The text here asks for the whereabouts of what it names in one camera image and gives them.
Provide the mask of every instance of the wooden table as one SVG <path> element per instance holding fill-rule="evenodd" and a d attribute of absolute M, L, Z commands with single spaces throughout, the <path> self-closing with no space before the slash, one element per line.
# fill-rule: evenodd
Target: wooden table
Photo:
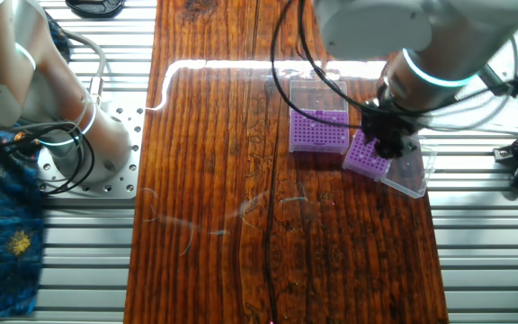
<path fill-rule="evenodd" d="M 159 1 L 125 323 L 447 323 L 427 198 L 289 153 L 267 63 L 283 5 Z M 277 53 L 299 62 L 295 8 Z"/>

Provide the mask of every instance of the black cable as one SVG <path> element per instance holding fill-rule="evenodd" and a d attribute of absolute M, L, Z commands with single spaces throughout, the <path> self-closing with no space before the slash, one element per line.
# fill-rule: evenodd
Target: black cable
<path fill-rule="evenodd" d="M 73 171 L 73 175 L 71 175 L 68 180 L 66 180 L 65 183 L 60 185 L 59 187 L 53 189 L 52 191 L 48 193 L 42 193 L 43 196 L 48 196 L 50 194 L 62 194 L 65 192 L 67 186 L 75 181 L 77 175 L 79 174 L 79 171 L 81 170 L 81 166 L 83 165 L 83 148 L 79 146 L 79 141 L 77 140 L 77 136 L 73 137 L 74 145 L 78 146 L 79 149 L 77 150 L 77 164 L 76 169 Z"/>
<path fill-rule="evenodd" d="M 74 144 L 76 146 L 78 146 L 78 144 L 79 144 L 77 138 L 80 136 L 84 140 L 85 144 L 88 146 L 88 148 L 90 150 L 92 161 L 91 161 L 91 166 L 90 166 L 89 170 L 77 183 L 67 187 L 70 183 L 73 183 L 75 181 L 75 178 L 77 177 L 77 175 L 79 175 L 81 167 L 83 166 L 83 147 L 79 147 L 80 149 L 77 151 L 77 153 L 78 153 L 77 165 L 76 165 L 76 169 L 75 169 L 73 175 L 71 175 L 68 178 L 68 180 L 66 180 L 66 182 L 64 184 L 62 184 L 60 187 L 54 189 L 51 192 L 42 193 L 42 194 L 43 195 L 62 194 L 69 190 L 72 190 L 73 188 L 82 184 L 89 177 L 91 172 L 93 172 L 94 164 L 95 164 L 95 154 L 94 154 L 94 150 L 93 150 L 91 144 L 89 143 L 89 140 L 85 137 L 85 135 L 83 135 L 81 133 L 81 131 L 79 131 L 79 130 L 75 130 L 75 134 L 74 134 L 73 128 L 71 127 L 71 125 L 72 124 L 70 124 L 70 123 L 58 124 L 56 126 L 48 127 L 44 130 L 38 131 L 32 135 L 25 136 L 21 139 L 10 140 L 5 143 L 0 143 L 0 158 L 9 156 L 9 155 L 17 152 L 18 150 L 20 150 L 22 148 L 22 144 L 30 143 L 30 142 L 34 141 L 35 139 L 37 139 L 38 137 L 43 136 L 51 131 L 67 132 L 71 136 L 71 138 L 74 141 Z"/>
<path fill-rule="evenodd" d="M 66 131 L 65 130 L 65 126 L 66 125 L 69 125 L 71 126 L 72 124 L 71 123 L 68 123 L 66 122 L 65 124 L 61 123 L 61 124 L 58 124 L 58 125 L 55 125 L 55 126 L 50 126 L 46 129 L 43 129 L 43 130 L 40 130 L 38 132 L 35 132 L 33 133 L 32 135 L 26 135 L 20 139 L 17 139 L 17 140 L 9 140 L 5 143 L 0 143 L 0 149 L 1 148 L 7 148 L 7 147 L 10 147 L 10 146 L 13 146 L 13 145 L 18 145 L 18 144 L 22 144 L 22 143 L 29 143 L 29 142 L 32 142 L 34 140 L 36 140 L 37 138 L 51 132 L 51 131 Z"/>
<path fill-rule="evenodd" d="M 283 98 L 283 101 L 295 112 L 302 115 L 303 117 L 309 118 L 311 121 L 320 122 L 325 125 L 335 126 L 335 127 L 346 127 L 346 128 L 354 128 L 359 129 L 359 125 L 351 125 L 351 124 L 344 124 L 341 122 L 332 122 L 332 121 L 326 121 L 314 116 L 311 116 L 310 114 L 303 112 L 298 108 L 285 94 L 285 91 L 281 87 L 281 83 L 279 82 L 279 77 L 277 76 L 277 69 L 275 68 L 275 49 L 277 47 L 277 39 L 279 38 L 279 31 L 281 30 L 281 26 L 283 25 L 283 21 L 285 20 L 285 17 L 287 16 L 287 12 L 289 11 L 291 5 L 291 1 L 288 1 L 287 4 L 283 7 L 283 10 L 281 12 L 281 15 L 279 16 L 279 20 L 277 21 L 277 24 L 275 24 L 275 30 L 273 31 L 273 37 L 271 41 L 271 72 L 273 76 L 273 82 L 275 83 L 275 87 L 279 91 L 279 94 L 281 95 L 281 98 Z"/>
<path fill-rule="evenodd" d="M 45 135 L 45 134 L 49 133 L 50 131 L 62 130 L 62 127 L 63 127 L 63 125 L 58 124 L 56 126 L 51 126 L 51 127 L 48 127 L 48 128 L 46 128 L 44 130 L 38 131 L 37 133 L 35 133 L 33 135 L 25 136 L 25 137 L 23 137 L 21 139 L 18 139 L 18 140 L 9 140 L 9 141 L 7 141 L 5 143 L 0 143 L 0 149 L 4 149 L 4 148 L 11 147 L 11 146 L 15 146 L 14 148 L 11 148 L 11 149 L 8 149 L 8 150 L 1 150 L 0 151 L 0 157 L 11 155 L 14 152 L 18 151 L 19 149 L 21 149 L 21 144 L 26 144 L 26 143 L 32 142 L 33 140 L 37 139 L 39 136 Z"/>
<path fill-rule="evenodd" d="M 87 170 L 87 173 L 84 174 L 84 176 L 79 179 L 79 181 L 77 181 L 76 183 L 74 183 L 73 185 L 69 186 L 68 188 L 66 188 L 65 190 L 59 192 L 59 193 L 54 193 L 54 194 L 62 194 L 62 193 L 66 193 L 68 191 L 71 191 L 73 190 L 74 188 L 78 187 L 79 185 L 81 185 L 85 180 L 87 180 L 87 178 L 91 175 L 91 173 L 94 171 L 94 168 L 95 168 L 95 151 L 94 151 L 94 148 L 91 146 L 91 143 L 89 142 L 89 140 L 87 139 L 87 137 L 85 135 L 81 135 L 81 138 L 83 139 L 83 142 L 87 145 L 87 147 L 89 148 L 89 155 L 91 156 L 91 164 L 89 166 L 89 169 Z"/>

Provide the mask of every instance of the cable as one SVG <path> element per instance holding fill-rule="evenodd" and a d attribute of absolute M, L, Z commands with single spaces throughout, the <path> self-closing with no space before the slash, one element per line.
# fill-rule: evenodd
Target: cable
<path fill-rule="evenodd" d="M 83 141 L 85 142 L 85 144 L 87 145 L 87 147 L 89 148 L 90 155 L 91 155 L 91 166 L 90 166 L 89 170 L 87 171 L 87 173 L 79 181 L 77 181 L 73 185 L 67 187 L 70 183 L 73 183 L 75 181 L 75 178 L 77 177 L 77 175 L 79 175 L 79 172 L 81 170 L 81 166 L 83 165 L 83 153 L 84 153 L 84 151 L 83 151 L 83 147 L 79 147 L 80 149 L 78 150 L 77 165 L 76 165 L 76 169 L 75 169 L 73 175 L 71 175 L 68 178 L 68 180 L 66 180 L 66 182 L 63 185 L 61 185 L 60 187 L 54 189 L 51 192 L 43 193 L 43 195 L 62 194 L 62 193 L 65 193 L 65 192 L 67 192 L 69 190 L 72 190 L 73 188 L 75 188 L 75 187 L 79 186 L 80 184 L 82 184 L 89 177 L 89 175 L 93 172 L 94 165 L 95 165 L 95 153 L 94 153 L 94 150 L 93 150 L 93 148 L 91 146 L 91 143 L 89 142 L 87 137 L 84 134 L 82 134 L 81 132 L 78 132 L 76 134 L 71 133 L 70 130 L 66 127 L 68 125 L 69 125 L 69 123 L 66 123 L 66 125 L 62 125 L 62 126 L 61 125 L 56 125 L 56 126 L 53 126 L 53 127 L 49 127 L 49 128 L 47 128 L 45 130 L 39 131 L 39 132 L 37 132 L 34 135 L 26 136 L 26 137 L 24 137 L 22 139 L 10 140 L 10 141 L 7 141 L 5 143 L 0 143 L 0 149 L 2 150 L 0 152 L 0 158 L 13 154 L 14 152 L 16 152 L 19 149 L 21 149 L 22 144 L 27 144 L 28 142 L 31 142 L 31 141 L 37 139 L 39 136 L 42 136 L 42 135 L 44 135 L 44 134 L 46 134 L 46 133 L 48 133 L 50 131 L 62 130 L 62 131 L 68 132 L 69 135 L 72 137 L 73 141 L 75 142 L 75 144 L 78 144 L 78 138 L 81 137 L 83 139 Z"/>
<path fill-rule="evenodd" d="M 68 38 L 70 38 L 71 40 L 79 41 L 80 43 L 89 46 L 95 53 L 97 53 L 97 55 L 99 55 L 99 67 L 97 68 L 97 73 L 95 74 L 95 76 L 103 77 L 103 71 L 105 70 L 105 66 L 107 65 L 107 58 L 105 57 L 105 52 L 103 52 L 103 49 L 94 41 L 76 32 L 66 30 L 63 30 L 63 32 L 65 32 L 66 36 L 68 36 Z"/>
<path fill-rule="evenodd" d="M 507 105 L 509 102 L 509 96 L 513 93 L 513 88 L 509 88 L 508 95 L 505 96 L 505 99 L 494 109 L 492 113 L 490 113 L 487 117 L 483 118 L 480 121 L 477 121 L 473 124 L 470 124 L 469 126 L 463 126 L 463 127 L 445 127 L 445 126 L 439 126 L 439 127 L 432 127 L 432 126 L 425 126 L 426 129 L 429 129 L 431 131 L 469 131 L 474 130 L 479 126 L 482 126 L 489 121 L 491 121 L 493 118 L 495 118 Z"/>
<path fill-rule="evenodd" d="M 72 130 L 70 130 L 69 132 L 72 132 L 72 131 L 78 131 L 80 134 L 82 133 L 86 133 L 89 128 L 91 127 L 91 125 L 93 124 L 94 122 L 94 118 L 92 117 L 92 119 L 89 121 L 89 124 L 87 125 L 87 127 L 85 127 L 84 130 L 81 130 L 81 127 L 80 127 L 80 124 L 81 124 L 81 121 L 83 120 L 83 118 L 85 117 L 85 114 L 87 113 L 87 110 L 89 108 L 89 105 L 92 105 L 93 108 L 94 108 L 94 114 L 96 113 L 96 109 L 99 109 L 98 107 L 95 106 L 95 102 L 93 100 L 86 100 L 85 101 L 85 106 L 84 106 L 84 109 L 81 111 L 81 113 L 79 114 L 79 117 L 77 117 L 76 119 L 76 122 L 74 123 L 74 127 Z M 81 141 L 77 142 L 77 141 L 74 141 L 75 143 L 75 146 L 72 146 L 70 147 L 67 152 L 65 152 L 63 155 L 61 156 L 58 156 L 58 155 L 55 155 L 52 151 L 49 151 L 50 155 L 52 155 L 54 158 L 63 158 L 65 157 L 67 154 L 71 153 L 71 150 L 73 148 L 75 149 L 79 149 L 80 145 L 81 145 Z"/>
<path fill-rule="evenodd" d="M 73 141 L 75 143 L 78 143 L 77 136 L 73 137 Z M 73 181 L 75 181 L 75 178 L 77 177 L 77 175 L 79 174 L 79 171 L 81 170 L 81 166 L 83 165 L 83 154 L 84 154 L 83 147 L 79 147 L 79 149 L 77 150 L 76 169 L 73 171 L 73 174 L 65 181 L 64 184 L 60 185 L 59 187 L 53 189 L 52 191 L 50 191 L 48 193 L 42 193 L 43 196 L 48 196 L 51 194 L 62 194 L 66 191 L 67 186 L 70 183 L 72 183 Z"/>
<path fill-rule="evenodd" d="M 75 132 L 75 131 L 78 131 L 79 133 L 81 133 L 81 128 L 79 127 L 79 124 L 81 124 L 81 121 L 85 117 L 85 114 L 87 113 L 87 111 L 89 109 L 89 106 L 90 105 L 93 106 L 94 104 L 95 103 L 92 100 L 87 100 L 85 102 L 84 109 L 79 114 L 79 116 L 77 117 L 75 122 L 73 122 L 73 121 L 41 122 L 41 123 L 33 123 L 33 124 L 23 125 L 23 126 L 14 126 L 14 127 L 11 127 L 11 128 L 0 128 L 0 131 L 26 131 L 26 132 L 28 132 L 30 134 L 33 134 L 35 132 L 30 131 L 30 129 L 38 129 L 38 128 L 45 127 L 45 126 L 53 127 L 53 126 L 66 126 L 66 125 L 69 125 L 69 126 L 71 126 L 70 130 L 65 130 L 65 129 L 61 129 L 60 130 L 60 129 L 57 129 L 56 131 L 65 131 L 68 134 L 70 134 L 72 132 Z M 71 146 L 69 148 L 69 150 L 65 154 L 63 154 L 61 156 L 54 155 L 51 151 L 49 153 L 51 155 L 53 155 L 53 157 L 55 157 L 55 158 L 65 157 L 67 154 L 69 154 L 71 152 L 72 149 L 79 149 L 79 147 L 81 145 L 81 141 L 74 141 L 74 143 L 75 143 L 75 146 Z"/>
<path fill-rule="evenodd" d="M 53 194 L 62 194 L 62 193 L 66 193 L 68 191 L 71 191 L 73 190 L 74 188 L 78 187 L 79 185 L 81 185 L 85 180 L 87 180 L 87 178 L 89 177 L 89 175 L 94 171 L 94 168 L 95 168 L 95 152 L 94 152 L 94 148 L 91 146 L 91 143 L 89 142 L 89 140 L 87 139 L 87 137 L 85 135 L 81 135 L 81 138 L 83 139 L 83 141 L 85 142 L 85 144 L 87 145 L 87 148 L 89 149 L 89 155 L 91 156 L 91 164 L 89 166 L 89 169 L 87 170 L 87 172 L 84 174 L 84 176 L 79 179 L 79 181 L 77 181 L 76 183 L 74 183 L 73 185 L 65 188 L 64 190 L 62 191 L 59 191 L 59 192 L 56 192 L 56 193 L 53 193 Z M 69 182 L 73 182 L 73 180 L 75 179 L 76 177 L 76 173 L 74 172 L 74 174 L 69 178 Z"/>
<path fill-rule="evenodd" d="M 434 118 L 440 118 L 440 117 L 444 117 L 444 116 L 450 116 L 450 115 L 453 115 L 453 114 L 456 114 L 456 113 L 466 113 L 466 112 L 471 112 L 471 111 L 478 110 L 478 109 L 481 109 L 481 108 L 485 108 L 485 107 L 487 107 L 488 104 L 491 104 L 493 99 L 495 99 L 495 98 L 491 97 L 491 98 L 485 100 L 485 102 L 476 105 L 475 107 L 465 108 L 465 109 L 462 109 L 462 110 L 460 110 L 458 112 L 451 111 L 451 112 L 437 113 L 433 117 Z"/>
<path fill-rule="evenodd" d="M 309 118 L 311 121 L 320 122 L 325 125 L 330 126 L 336 126 L 336 127 L 346 127 L 346 128 L 354 128 L 359 129 L 359 125 L 352 125 L 352 124 L 344 124 L 341 122 L 332 122 L 332 121 L 326 121 L 317 117 L 313 117 L 309 115 L 306 112 L 303 112 L 298 108 L 291 99 L 285 94 L 285 91 L 281 87 L 281 83 L 279 82 L 279 77 L 277 76 L 277 69 L 275 68 L 275 49 L 277 48 L 277 39 L 279 38 L 279 31 L 281 30 L 281 26 L 283 25 L 283 21 L 285 20 L 285 17 L 287 16 L 287 12 L 289 11 L 291 5 L 291 1 L 288 1 L 287 4 L 283 7 L 283 10 L 281 12 L 281 15 L 279 16 L 279 20 L 277 21 L 277 24 L 275 25 L 275 30 L 273 31 L 273 37 L 271 41 L 271 72 L 273 76 L 273 82 L 275 83 L 275 87 L 277 87 L 277 90 L 279 91 L 279 94 L 281 95 L 281 98 L 283 98 L 283 101 L 295 112 L 302 115 L 303 117 Z"/>

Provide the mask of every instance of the blue fabric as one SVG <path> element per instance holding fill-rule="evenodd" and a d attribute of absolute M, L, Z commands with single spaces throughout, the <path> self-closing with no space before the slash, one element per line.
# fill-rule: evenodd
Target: blue fabric
<path fill-rule="evenodd" d="M 0 134 L 0 142 L 13 134 Z M 41 260 L 43 219 L 36 163 L 0 158 L 0 317 L 33 311 Z"/>

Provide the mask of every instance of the purple pipette tip rack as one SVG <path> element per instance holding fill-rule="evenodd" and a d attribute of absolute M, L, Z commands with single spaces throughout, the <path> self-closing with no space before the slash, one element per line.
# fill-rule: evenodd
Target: purple pipette tip rack
<path fill-rule="evenodd" d="M 348 112 L 303 110 L 329 122 L 349 123 Z M 344 154 L 349 148 L 349 129 L 312 121 L 291 111 L 289 152 L 326 152 Z"/>
<path fill-rule="evenodd" d="M 358 130 L 343 163 L 343 169 L 349 169 L 379 181 L 387 173 L 390 160 L 377 156 L 375 142 L 377 142 L 376 139 L 365 144 L 365 134 Z"/>

